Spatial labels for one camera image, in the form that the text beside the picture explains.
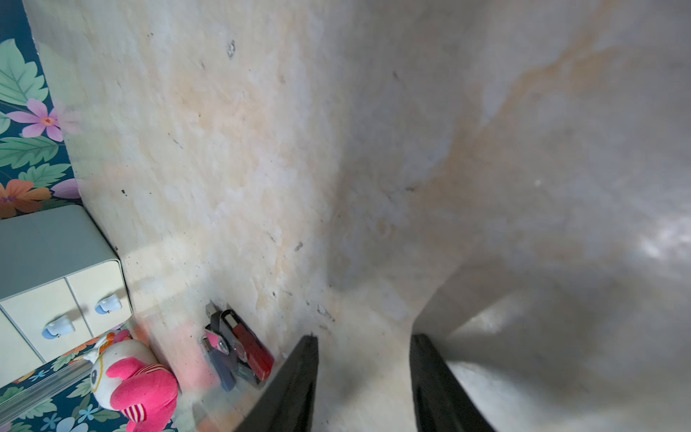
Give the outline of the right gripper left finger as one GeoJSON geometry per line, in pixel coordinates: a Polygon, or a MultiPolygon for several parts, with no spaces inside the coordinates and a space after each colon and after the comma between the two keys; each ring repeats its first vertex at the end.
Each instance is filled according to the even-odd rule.
{"type": "Polygon", "coordinates": [[[319,370],[319,340],[303,336],[236,432],[310,432],[319,370]]]}

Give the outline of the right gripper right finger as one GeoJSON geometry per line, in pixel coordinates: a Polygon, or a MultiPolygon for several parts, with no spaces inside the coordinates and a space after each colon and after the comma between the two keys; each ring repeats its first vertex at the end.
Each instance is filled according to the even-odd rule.
{"type": "Polygon", "coordinates": [[[419,431],[494,430],[424,334],[410,339],[410,372],[419,431]]]}

